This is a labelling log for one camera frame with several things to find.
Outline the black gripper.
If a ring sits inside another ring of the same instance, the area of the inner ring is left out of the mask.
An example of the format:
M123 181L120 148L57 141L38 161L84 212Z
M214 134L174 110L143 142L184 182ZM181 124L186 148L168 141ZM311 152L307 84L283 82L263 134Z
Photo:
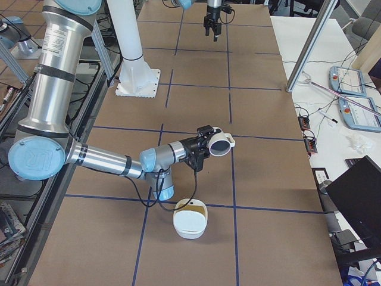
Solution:
M185 150L183 161L195 172L200 172L204 166L204 160L210 157L207 140L222 130L218 127L203 126L198 128L197 137L180 140Z
M209 27L213 28L213 41L217 42L221 35L221 25L219 24L221 6L212 7L207 5L207 14L204 17L205 36L209 36Z

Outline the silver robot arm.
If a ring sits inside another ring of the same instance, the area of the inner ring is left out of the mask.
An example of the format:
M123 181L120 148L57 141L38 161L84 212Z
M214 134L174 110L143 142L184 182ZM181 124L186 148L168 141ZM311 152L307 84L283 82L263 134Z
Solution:
M217 42L222 31L221 14L227 8L231 13L231 7L223 1L161 1L166 8L180 8L186 14L186 24L203 26L204 35L211 36L213 42Z
M13 172L28 180L48 179L73 164L150 184L162 198L173 195L171 166L185 162L195 172L209 156L222 156L223 131L204 126L196 137L143 151L139 160L88 146L73 139L65 123L83 41L94 30L101 1L45 1L47 23L35 67L29 112L19 121L8 153Z

